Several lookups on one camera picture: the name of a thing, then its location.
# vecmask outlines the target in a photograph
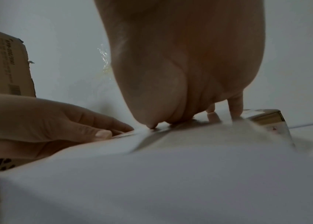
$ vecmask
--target hand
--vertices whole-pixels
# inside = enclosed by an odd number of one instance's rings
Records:
[[[0,158],[37,159],[133,128],[78,106],[0,94]]]
[[[264,52],[262,0],[95,0],[112,67],[135,119],[149,127],[191,119],[243,90]]]

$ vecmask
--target barcode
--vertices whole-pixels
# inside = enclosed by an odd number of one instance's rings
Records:
[[[21,90],[19,86],[16,85],[9,85],[9,90],[11,95],[18,95],[21,96]]]

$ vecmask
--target human hand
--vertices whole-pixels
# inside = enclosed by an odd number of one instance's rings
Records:
[[[95,2],[114,75],[137,121],[184,121],[223,100],[240,116],[264,52],[262,0]]]
[[[133,128],[88,109],[0,94],[0,158],[38,159]]]

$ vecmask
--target white wall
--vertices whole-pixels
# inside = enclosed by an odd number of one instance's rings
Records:
[[[289,125],[313,122],[313,0],[265,4],[265,57],[245,92],[245,106],[281,109]],[[98,47],[106,37],[92,0],[0,0],[0,31],[25,42],[35,62],[38,97],[93,108],[136,126],[114,82],[105,77],[101,84]]]

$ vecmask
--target palm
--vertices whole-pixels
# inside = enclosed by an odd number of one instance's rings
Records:
[[[262,59],[263,16],[259,0],[168,0],[124,15],[115,26],[124,39],[107,24],[116,80],[135,118],[174,123],[226,99],[240,115]]]

